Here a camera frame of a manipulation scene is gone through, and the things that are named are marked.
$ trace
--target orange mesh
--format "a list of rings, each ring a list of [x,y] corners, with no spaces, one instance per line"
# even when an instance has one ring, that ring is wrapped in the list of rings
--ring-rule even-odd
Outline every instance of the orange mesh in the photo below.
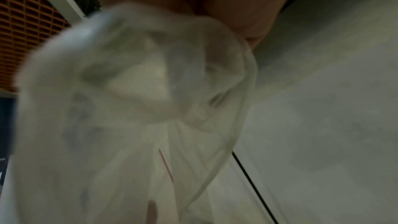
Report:
[[[0,88],[15,92],[13,76],[29,50],[68,26],[48,0],[0,0]]]

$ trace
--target black line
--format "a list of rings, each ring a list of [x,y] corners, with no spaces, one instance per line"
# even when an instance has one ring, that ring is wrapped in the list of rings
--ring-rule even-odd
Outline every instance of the black line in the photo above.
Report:
[[[257,190],[257,187],[254,185],[252,179],[249,177],[248,173],[246,172],[245,168],[243,167],[242,163],[239,161],[238,157],[235,155],[234,152],[232,152],[232,156],[235,159],[235,161],[238,163],[238,165],[239,165],[240,169],[242,170],[243,174],[245,175],[246,179],[248,179],[248,181],[249,181],[250,185],[252,186],[254,192],[256,193],[257,197],[260,199],[261,204],[264,206],[264,208],[266,209],[267,213],[269,214],[269,216],[271,217],[273,222],[275,224],[279,224],[277,219],[275,218],[275,216],[272,214],[271,209],[269,209],[268,205],[265,203],[265,201],[262,198],[261,194]]]

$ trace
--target red line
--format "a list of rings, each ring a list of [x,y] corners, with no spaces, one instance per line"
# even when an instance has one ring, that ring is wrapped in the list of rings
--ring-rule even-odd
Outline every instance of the red line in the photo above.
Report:
[[[173,182],[173,183],[174,183],[173,175],[171,175],[171,172],[170,172],[170,170],[169,170],[169,167],[167,166],[167,164],[166,164],[166,160],[165,160],[165,158],[163,157],[163,154],[162,154],[162,152],[160,151],[160,149],[159,149],[159,153],[160,153],[160,156],[162,157],[163,164],[165,164],[165,166],[166,166],[166,169],[167,169],[167,172],[169,173],[169,176],[170,176],[171,182]]]

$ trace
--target orange lattice panel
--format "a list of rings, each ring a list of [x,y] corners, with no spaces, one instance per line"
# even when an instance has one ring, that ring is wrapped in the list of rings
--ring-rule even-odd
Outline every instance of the orange lattice panel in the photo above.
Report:
[[[47,0],[0,0],[0,88],[15,92],[13,76],[29,50],[68,26]]]

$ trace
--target white plastic bag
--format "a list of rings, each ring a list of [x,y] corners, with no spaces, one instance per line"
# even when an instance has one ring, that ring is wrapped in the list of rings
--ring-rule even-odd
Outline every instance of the white plastic bag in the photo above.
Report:
[[[126,3],[56,36],[17,78],[22,222],[145,223],[165,179],[160,149],[178,220],[213,223],[206,187],[231,155],[255,77],[246,42],[207,17]]]

